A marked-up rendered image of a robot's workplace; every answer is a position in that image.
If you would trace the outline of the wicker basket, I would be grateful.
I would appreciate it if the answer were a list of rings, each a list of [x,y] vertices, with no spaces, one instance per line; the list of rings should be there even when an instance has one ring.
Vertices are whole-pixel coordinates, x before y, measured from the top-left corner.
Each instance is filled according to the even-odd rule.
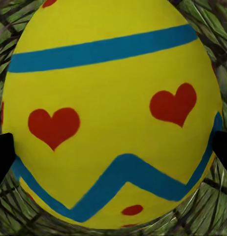
[[[1,0],[0,1],[0,10],[2,10],[3,8],[7,8],[7,7],[11,7],[11,6],[14,6],[15,4],[10,4],[11,2],[13,2],[14,0]],[[8,61],[11,61],[11,57],[7,58],[7,56],[10,54],[10,52],[16,48],[16,45],[18,44],[19,42],[19,39],[21,37],[21,35],[23,34],[23,30],[21,31],[17,31],[13,25],[16,25],[16,24],[23,24],[23,23],[27,23],[28,21],[24,21],[24,22],[18,22],[18,20],[21,20],[31,14],[33,14],[34,12],[36,13],[36,11],[39,9],[39,7],[42,5],[38,5],[38,6],[35,6],[35,7],[30,7],[30,8],[25,8],[23,9],[24,7],[26,7],[27,5],[29,5],[30,3],[34,2],[35,0],[25,0],[24,2],[22,2],[19,6],[17,6],[16,8],[8,11],[8,12],[5,12],[3,14],[0,13],[0,22],[4,25],[4,28],[2,28],[0,30],[0,37],[2,36],[2,34],[5,32],[5,30],[9,30],[10,32],[12,32],[12,35],[7,39],[5,40],[4,42],[2,42],[0,44],[0,52],[2,51],[2,49],[7,45],[9,44],[10,42],[12,42],[13,40],[16,40],[16,42],[9,48],[7,49],[6,51],[4,51],[3,53],[0,53],[0,57],[4,56],[1,61],[0,61],[0,66],[3,65],[4,63],[7,63]],[[227,18],[225,17],[225,15],[222,13],[222,11],[220,10],[220,8],[216,5],[216,4],[219,4],[220,6],[224,7],[227,9],[227,0],[207,0],[208,4],[210,5],[210,7],[212,8],[209,9],[207,8],[206,6],[200,4],[199,2],[195,1],[195,0],[191,0],[191,2],[193,3],[193,5],[195,6],[195,8],[197,9],[197,11],[200,13],[201,17],[203,18],[203,20],[205,21],[205,23],[207,25],[205,25],[203,22],[201,22],[200,20],[196,19],[192,14],[191,12],[188,10],[188,12],[186,12],[184,9],[180,8],[179,7],[179,4],[180,2],[182,2],[183,0],[168,0],[168,2],[170,4],[172,4],[172,6],[174,8],[176,8],[176,10],[178,12],[180,12],[181,16],[183,16],[183,18],[186,18],[192,22],[194,22],[197,27],[199,28],[200,33],[198,33],[196,30],[194,30],[197,35],[199,36],[201,42],[203,43],[203,45],[206,45],[206,47],[209,47],[212,52],[214,53],[215,57],[213,55],[211,55],[209,52],[208,55],[211,56],[212,58],[215,59],[215,61],[213,62],[212,60],[212,64],[213,64],[213,67],[215,68],[215,71],[217,73],[217,78],[220,80],[220,82],[222,83],[223,87],[224,87],[224,91],[225,91],[225,94],[226,96],[224,96],[224,94],[222,93],[221,91],[221,95],[222,95],[222,99],[223,101],[227,104],[227,87],[226,87],[226,83],[225,83],[225,80],[224,80],[224,74],[223,74],[223,71],[222,71],[222,66],[224,67],[224,69],[227,71],[227,66],[225,64],[225,62],[227,61],[227,48],[226,46],[223,44],[223,42],[221,41],[224,40],[227,42],[227,39],[223,36],[221,36],[219,33],[217,33],[216,31],[214,31],[214,29],[212,28],[212,26],[209,24],[209,22],[206,20],[206,18],[204,17],[204,15],[202,14],[202,12],[199,10],[199,8],[197,7],[197,5],[203,7],[205,10],[209,11],[210,13],[214,14],[219,22],[221,23],[221,25],[223,26],[223,28],[225,29],[226,33],[227,33]],[[197,5],[196,5],[197,4]],[[22,12],[27,12],[27,14],[23,15],[22,17],[20,17],[19,19],[15,20],[14,22],[12,23],[9,23],[9,21],[6,19],[8,18],[9,16],[15,14],[15,13],[22,13]],[[218,42],[220,43],[220,45],[216,44],[215,42],[213,42],[212,40],[210,40],[206,34],[203,32],[203,30],[201,28],[204,28],[205,30],[209,31],[210,33],[214,34],[214,36],[216,37],[216,39],[218,40]],[[7,59],[6,59],[7,58]],[[9,62],[10,64],[10,62]],[[5,79],[6,79],[6,75],[7,75],[7,71],[8,71],[8,67],[10,65],[7,65],[6,68],[3,70],[3,72],[0,74],[0,82],[4,82],[5,83]],[[0,110],[0,129],[1,129],[1,126],[2,126],[2,118],[1,118],[1,110]],[[227,132],[227,128],[226,128],[226,122],[225,122],[225,117],[227,118],[227,115],[225,114],[225,112],[223,111],[223,130],[221,132]],[[181,231],[181,233],[178,235],[178,236],[195,236],[196,232],[198,231],[199,227],[202,225],[201,227],[201,231],[200,231],[200,235],[202,234],[202,230],[203,230],[203,226],[204,226],[204,222],[205,222],[205,219],[207,217],[207,215],[210,213],[210,211],[212,210],[212,208],[215,206],[214,208],[214,212],[213,212],[213,215],[212,215],[212,219],[211,219],[211,222],[210,222],[210,226],[208,228],[208,231],[207,233],[205,234],[205,236],[209,236],[212,231],[214,230],[214,228],[216,227],[216,225],[219,223],[219,221],[222,219],[222,223],[221,223],[221,226],[220,228],[216,231],[216,233],[213,235],[213,236],[220,236],[221,232],[223,231],[223,229],[225,228],[225,226],[227,225],[227,218],[226,220],[224,221],[224,216],[225,216],[225,213],[227,212],[227,204],[225,206],[225,210],[224,210],[224,214],[221,216],[221,218],[218,220],[218,222],[213,226],[214,224],[214,221],[215,221],[215,215],[216,215],[216,211],[217,211],[217,206],[218,206],[218,201],[219,201],[219,198],[220,196],[224,193],[225,195],[227,195],[227,188],[225,186],[222,186],[222,183],[223,183],[223,179],[221,180],[221,177],[220,177],[220,170],[219,170],[219,165],[218,165],[218,157],[216,156],[216,168],[218,169],[218,175],[219,175],[219,181],[220,181],[220,184],[216,182],[216,175],[215,175],[215,171],[214,171],[214,166],[212,164],[212,167],[211,167],[211,174],[212,174],[212,177],[213,177],[213,181],[209,178],[207,178],[206,176],[204,177],[204,180],[202,181],[201,185],[199,185],[199,187],[197,188],[197,190],[194,192],[194,194],[191,194],[190,195],[190,200],[189,200],[189,203],[187,205],[187,207],[184,209],[183,213],[180,214],[179,213],[179,208],[180,206],[183,204],[183,202],[186,200],[184,200],[183,202],[180,203],[180,205],[177,207],[177,208],[173,208],[172,209],[172,213],[174,213],[174,215],[172,216],[172,218],[167,222],[171,222],[172,219],[174,218],[177,218],[177,222],[176,224],[174,224],[168,231],[166,231],[164,234],[160,235],[160,236],[174,236],[177,232]],[[3,187],[2,187],[2,183],[0,184],[0,189],[2,191],[2,193],[0,193],[0,198],[2,197],[8,205],[11,206],[11,209],[12,211],[14,212],[14,214],[12,214],[10,211],[8,211],[1,203],[0,201],[0,208],[3,210],[3,212],[5,213],[6,217],[7,217],[7,213],[12,217],[14,218],[15,220],[17,220],[19,222],[19,224],[22,226],[22,228],[19,230],[19,232],[16,232],[14,230],[14,228],[11,228],[1,217],[0,217],[0,232],[3,236],[11,236],[11,234],[9,234],[8,232],[6,232],[4,226],[3,226],[3,223],[2,221],[15,233],[14,236],[22,236],[24,233],[26,233],[28,236],[36,236],[31,230],[30,228],[38,231],[39,233],[41,233],[43,236],[78,236],[78,235],[75,235],[75,234],[72,234],[71,232],[76,232],[76,233],[80,233],[80,234],[85,234],[85,235],[88,235],[88,236],[93,236],[93,235],[90,235],[88,233],[86,233],[85,231],[80,231],[80,230],[77,230],[73,227],[70,227],[70,226],[67,226],[65,224],[62,224],[60,223],[59,221],[55,220],[55,219],[52,219],[50,218],[51,214],[49,214],[47,211],[45,211],[44,209],[42,209],[39,205],[35,204],[34,201],[31,199],[30,196],[28,196],[28,194],[26,192],[24,192],[24,190],[22,189],[22,186],[21,184],[16,186],[15,184],[15,173],[13,172],[12,170],[12,173],[13,173],[13,179],[14,181],[11,179],[14,187],[11,188],[9,182],[8,182],[8,174],[6,174],[5,178],[3,179],[4,182],[5,182],[5,185],[6,185],[6,191],[3,190]],[[196,204],[197,202],[197,198],[198,198],[198,195],[199,195],[199,192],[200,192],[200,188],[202,186],[203,183],[206,183],[208,185],[210,185],[210,188],[207,190],[207,192],[203,195],[203,197],[199,200],[199,202]],[[205,217],[201,220],[201,222],[199,223],[199,225],[196,227],[196,229],[192,230],[190,229],[191,225],[193,224],[193,222],[198,218],[198,215],[202,212],[203,208],[206,206],[206,204],[208,203],[209,205],[209,201],[210,201],[210,198],[211,196],[213,196],[213,194],[210,195],[210,198],[205,202],[205,204],[199,209],[199,211],[197,212],[197,214],[191,219],[191,221],[187,224],[187,221],[188,221],[188,218],[189,216],[191,215],[191,213],[197,208],[197,206],[202,202],[202,200],[204,199],[204,197],[206,197],[206,195],[210,192],[211,189],[215,188],[216,190],[219,190],[219,193],[218,193],[218,197],[217,197],[217,200],[216,202],[213,204],[213,206],[210,208],[210,210],[207,212],[208,210],[208,207],[207,207],[207,210],[206,210],[206,213],[205,213]],[[21,197],[22,201],[24,202],[24,198],[20,195],[19,193],[19,190],[18,189],[21,189],[26,195],[27,197],[29,198],[31,204],[33,205],[33,210],[35,212],[37,212],[37,215],[32,219],[32,220],[29,220],[22,212],[22,209],[23,207],[21,207],[15,197],[15,194],[13,193],[14,191],[18,192],[19,196]],[[9,199],[11,199],[16,205],[17,207],[19,208],[16,209],[13,205],[11,205]],[[25,200],[26,201],[26,200]],[[27,201],[26,201],[27,202]],[[25,202],[24,202],[25,204]],[[26,204],[25,204],[26,205]],[[24,209],[23,209],[24,210]],[[27,224],[24,224],[21,220],[18,219],[18,217],[16,216],[15,214],[15,211],[27,222]],[[26,210],[24,210],[25,212],[27,212]],[[40,217],[42,217],[42,219],[48,224],[50,225],[49,227],[48,226],[45,226],[45,225],[42,225],[41,223],[38,223],[36,222],[36,220],[38,220]],[[158,223],[158,221],[160,221],[161,219],[163,218],[163,215],[160,216],[160,217],[157,217],[155,218],[155,220],[153,221],[150,221],[149,223],[145,222],[141,225],[137,225],[137,226],[133,226],[133,227],[130,227],[130,228],[127,228],[125,231],[123,231],[122,233],[120,234],[115,234],[116,232],[118,232],[119,230],[123,229],[123,228],[118,228],[116,229],[116,231],[108,234],[108,231],[110,231],[111,229],[89,229],[87,228],[88,231],[93,231],[93,232],[98,232],[98,233],[101,233],[101,234],[105,234],[105,236],[127,236],[129,234],[132,234],[132,233],[135,233],[135,232],[139,232],[139,236],[144,236],[144,233],[143,233],[143,230],[144,228],[146,227],[150,227],[151,225],[155,225],[156,223]],[[2,221],[1,221],[2,220]],[[164,220],[165,221],[165,220]],[[164,223],[164,221],[162,223]],[[47,228],[50,228],[52,230],[55,230],[55,231],[58,231],[60,232],[62,235],[59,235],[59,234],[55,234],[55,233],[52,233],[51,231],[49,231],[47,229],[48,232],[44,231],[44,230],[41,230],[39,229],[34,223],[36,222],[36,224],[39,224],[41,226],[43,226],[45,229]],[[70,233],[68,232],[65,232],[65,231],[62,231],[62,230],[59,230],[57,229],[55,226],[53,226],[51,223],[57,225],[57,226],[60,226],[60,227],[63,227],[63,228],[66,228],[66,229],[69,229],[70,230]],[[161,227],[163,227],[164,225],[163,224],[160,224],[159,227],[157,227],[157,229],[153,230],[152,232],[148,233],[147,235],[145,236],[153,236]],[[133,229],[133,230],[132,230]],[[105,233],[103,232],[100,232],[101,230],[106,230]]]

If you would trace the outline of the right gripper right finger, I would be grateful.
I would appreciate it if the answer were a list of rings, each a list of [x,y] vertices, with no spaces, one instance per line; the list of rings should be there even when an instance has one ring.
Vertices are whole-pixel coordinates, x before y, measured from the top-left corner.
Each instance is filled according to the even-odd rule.
[[[212,149],[224,166],[224,169],[227,170],[227,132],[215,132]]]

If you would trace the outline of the easter egg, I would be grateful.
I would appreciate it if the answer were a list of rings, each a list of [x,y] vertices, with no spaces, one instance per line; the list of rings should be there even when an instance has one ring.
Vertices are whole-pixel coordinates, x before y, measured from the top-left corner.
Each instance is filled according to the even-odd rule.
[[[5,76],[2,134],[35,204],[70,225],[127,229],[201,185],[223,130],[217,73],[168,0],[46,0]]]

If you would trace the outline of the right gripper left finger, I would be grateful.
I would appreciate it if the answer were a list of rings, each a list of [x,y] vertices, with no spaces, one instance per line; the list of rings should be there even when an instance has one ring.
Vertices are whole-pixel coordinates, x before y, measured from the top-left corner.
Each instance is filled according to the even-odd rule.
[[[0,184],[15,161],[13,135],[0,134]]]

